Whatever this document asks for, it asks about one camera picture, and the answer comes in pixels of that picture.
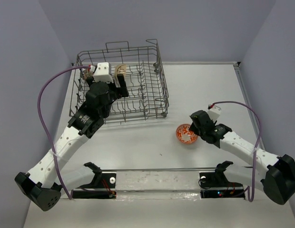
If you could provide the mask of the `metal rail bar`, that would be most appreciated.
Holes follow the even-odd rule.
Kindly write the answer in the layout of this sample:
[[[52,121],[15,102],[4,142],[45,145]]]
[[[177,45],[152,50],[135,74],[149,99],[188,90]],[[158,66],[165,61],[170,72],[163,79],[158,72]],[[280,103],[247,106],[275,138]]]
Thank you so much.
[[[103,169],[103,172],[120,172],[120,171],[209,171],[215,170],[216,167],[198,167],[198,168],[145,168],[145,169]]]

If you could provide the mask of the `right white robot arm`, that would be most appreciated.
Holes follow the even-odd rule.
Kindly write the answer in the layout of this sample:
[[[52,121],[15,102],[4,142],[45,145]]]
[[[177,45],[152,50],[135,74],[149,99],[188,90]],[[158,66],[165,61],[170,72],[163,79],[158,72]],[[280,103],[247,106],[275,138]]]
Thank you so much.
[[[238,182],[262,190],[273,202],[284,205],[295,193],[295,161],[258,149],[224,124],[216,124],[219,114],[209,110],[194,112],[190,131],[203,141],[227,151],[252,166],[252,170],[232,164],[214,174],[215,183],[226,186]]]

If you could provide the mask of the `brown glazed bowl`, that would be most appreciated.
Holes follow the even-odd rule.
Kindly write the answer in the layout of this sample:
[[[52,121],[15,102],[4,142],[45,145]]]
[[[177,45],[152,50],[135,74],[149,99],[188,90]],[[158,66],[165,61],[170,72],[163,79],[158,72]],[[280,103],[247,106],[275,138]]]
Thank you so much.
[[[87,80],[94,80],[93,79],[93,74],[94,72],[91,71],[90,69],[83,69],[82,71],[82,78],[87,81]]]

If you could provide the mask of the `orange floral bowl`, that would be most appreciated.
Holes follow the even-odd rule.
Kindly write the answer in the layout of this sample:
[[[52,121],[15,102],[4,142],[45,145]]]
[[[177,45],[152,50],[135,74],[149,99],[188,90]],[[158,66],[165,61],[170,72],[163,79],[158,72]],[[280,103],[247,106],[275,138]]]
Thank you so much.
[[[183,144],[193,144],[197,141],[198,136],[190,131],[190,124],[181,124],[176,128],[176,138]]]

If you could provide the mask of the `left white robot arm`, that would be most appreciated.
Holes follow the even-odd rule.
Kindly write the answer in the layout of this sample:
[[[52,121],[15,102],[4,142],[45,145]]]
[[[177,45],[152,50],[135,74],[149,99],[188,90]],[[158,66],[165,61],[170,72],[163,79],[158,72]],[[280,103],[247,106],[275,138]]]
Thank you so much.
[[[69,173],[66,179],[60,173],[75,152],[101,128],[110,115],[112,104],[129,96],[122,73],[110,81],[99,76],[89,77],[87,81],[86,100],[69,120],[62,135],[33,168],[19,172],[15,177],[22,193],[42,211],[53,208],[63,193],[69,195],[78,187],[94,188],[102,181],[101,168],[92,162]]]

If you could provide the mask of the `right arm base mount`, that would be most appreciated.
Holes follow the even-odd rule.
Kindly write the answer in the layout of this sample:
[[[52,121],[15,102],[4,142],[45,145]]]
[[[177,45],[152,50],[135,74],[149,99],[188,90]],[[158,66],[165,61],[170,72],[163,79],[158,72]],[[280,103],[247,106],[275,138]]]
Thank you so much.
[[[225,161],[218,164],[213,171],[199,173],[201,199],[246,198],[244,186],[241,183],[228,181],[224,174],[232,165],[231,161]]]

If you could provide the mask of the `white bowl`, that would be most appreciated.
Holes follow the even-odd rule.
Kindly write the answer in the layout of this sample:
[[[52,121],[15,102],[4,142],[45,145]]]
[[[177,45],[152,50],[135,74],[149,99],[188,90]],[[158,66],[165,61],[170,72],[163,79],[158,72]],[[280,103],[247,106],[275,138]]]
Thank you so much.
[[[126,71],[127,71],[127,65],[126,64],[119,64],[119,65],[115,66],[115,71],[114,71],[115,80],[117,82],[119,81],[120,78],[125,80]]]

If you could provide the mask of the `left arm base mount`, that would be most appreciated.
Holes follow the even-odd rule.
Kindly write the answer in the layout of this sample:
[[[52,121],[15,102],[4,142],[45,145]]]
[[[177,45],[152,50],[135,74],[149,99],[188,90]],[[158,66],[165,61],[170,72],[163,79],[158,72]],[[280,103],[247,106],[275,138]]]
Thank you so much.
[[[73,199],[116,199],[116,172],[104,172],[100,167],[87,162],[84,167],[93,173],[91,180],[71,191]]]

